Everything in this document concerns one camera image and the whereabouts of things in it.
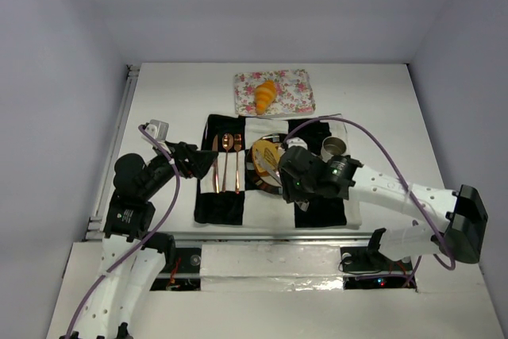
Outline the sliced bread loaf piece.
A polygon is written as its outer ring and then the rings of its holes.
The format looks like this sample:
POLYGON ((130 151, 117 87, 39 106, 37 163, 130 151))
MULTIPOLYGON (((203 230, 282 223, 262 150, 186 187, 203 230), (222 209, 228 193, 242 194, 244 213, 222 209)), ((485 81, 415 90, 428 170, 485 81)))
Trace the sliced bread loaf piece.
POLYGON ((252 145, 252 161, 259 176, 278 174, 280 161, 279 144, 270 140, 259 139, 252 145))

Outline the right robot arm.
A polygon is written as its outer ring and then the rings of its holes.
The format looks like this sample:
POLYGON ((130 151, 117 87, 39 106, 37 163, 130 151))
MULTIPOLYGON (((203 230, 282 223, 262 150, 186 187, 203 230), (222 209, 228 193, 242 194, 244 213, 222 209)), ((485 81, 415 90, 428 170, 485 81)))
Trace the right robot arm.
POLYGON ((279 161, 283 198, 309 202, 340 198, 384 207, 419 221, 406 229, 377 229, 368 247, 389 260, 445 254, 464 264, 480 260, 488 214, 479 192, 463 185, 440 190, 400 181, 350 156, 323 161, 303 147, 286 150, 279 161))

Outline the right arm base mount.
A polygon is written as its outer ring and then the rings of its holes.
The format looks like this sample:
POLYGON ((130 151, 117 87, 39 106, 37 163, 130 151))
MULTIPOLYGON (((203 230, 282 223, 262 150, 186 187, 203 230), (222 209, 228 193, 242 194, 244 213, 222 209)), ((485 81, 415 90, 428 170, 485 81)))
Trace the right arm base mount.
POLYGON ((366 246, 341 247, 338 270, 346 275, 345 289, 417 288, 411 260, 393 261, 379 253, 380 239, 386 231, 377 229, 366 246))

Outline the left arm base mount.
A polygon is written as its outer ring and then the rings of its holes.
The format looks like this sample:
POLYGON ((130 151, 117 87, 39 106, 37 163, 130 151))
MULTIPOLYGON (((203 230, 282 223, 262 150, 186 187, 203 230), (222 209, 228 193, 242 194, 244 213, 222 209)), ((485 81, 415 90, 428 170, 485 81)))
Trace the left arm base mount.
POLYGON ((155 233, 137 253, 131 276, 151 291, 198 291, 201 255, 199 247, 181 247, 172 235, 155 233))

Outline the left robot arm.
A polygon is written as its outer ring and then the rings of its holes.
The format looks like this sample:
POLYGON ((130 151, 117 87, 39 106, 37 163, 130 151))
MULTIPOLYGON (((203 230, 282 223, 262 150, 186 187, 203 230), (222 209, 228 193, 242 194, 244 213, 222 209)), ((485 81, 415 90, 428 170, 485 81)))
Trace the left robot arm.
POLYGON ((176 264, 175 239, 152 225, 156 209, 150 200, 172 179, 202 179, 218 154, 184 142, 154 149, 149 162, 130 153, 114 165, 97 279, 76 308, 66 338, 130 338, 132 320, 156 277, 176 264))

